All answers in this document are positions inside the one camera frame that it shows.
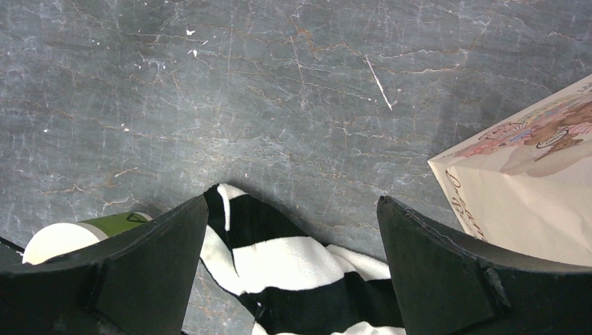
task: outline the striped clothing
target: striped clothing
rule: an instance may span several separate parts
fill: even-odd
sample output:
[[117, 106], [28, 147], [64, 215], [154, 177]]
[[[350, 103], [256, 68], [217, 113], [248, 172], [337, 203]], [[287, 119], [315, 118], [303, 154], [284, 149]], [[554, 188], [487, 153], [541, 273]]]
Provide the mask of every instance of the striped clothing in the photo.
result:
[[255, 317], [253, 335], [405, 334], [386, 264], [319, 243], [232, 186], [214, 186], [205, 198], [200, 257]]

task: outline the gray marble floor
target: gray marble floor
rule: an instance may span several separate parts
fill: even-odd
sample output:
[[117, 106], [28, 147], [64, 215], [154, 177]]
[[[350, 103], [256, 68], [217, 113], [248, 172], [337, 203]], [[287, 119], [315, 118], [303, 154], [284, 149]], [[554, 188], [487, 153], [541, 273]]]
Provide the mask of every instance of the gray marble floor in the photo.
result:
[[[229, 181], [383, 259], [379, 195], [458, 228], [427, 159], [592, 73], [591, 17], [575, 0], [4, 0], [0, 236], [158, 215]], [[200, 267], [184, 329], [251, 323]]]

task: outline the printed paper bag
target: printed paper bag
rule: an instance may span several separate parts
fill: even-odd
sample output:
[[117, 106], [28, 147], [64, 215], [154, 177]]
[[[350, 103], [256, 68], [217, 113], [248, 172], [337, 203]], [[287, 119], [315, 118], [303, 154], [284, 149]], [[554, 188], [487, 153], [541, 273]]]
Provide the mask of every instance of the printed paper bag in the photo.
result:
[[466, 233], [592, 266], [592, 75], [429, 164]]

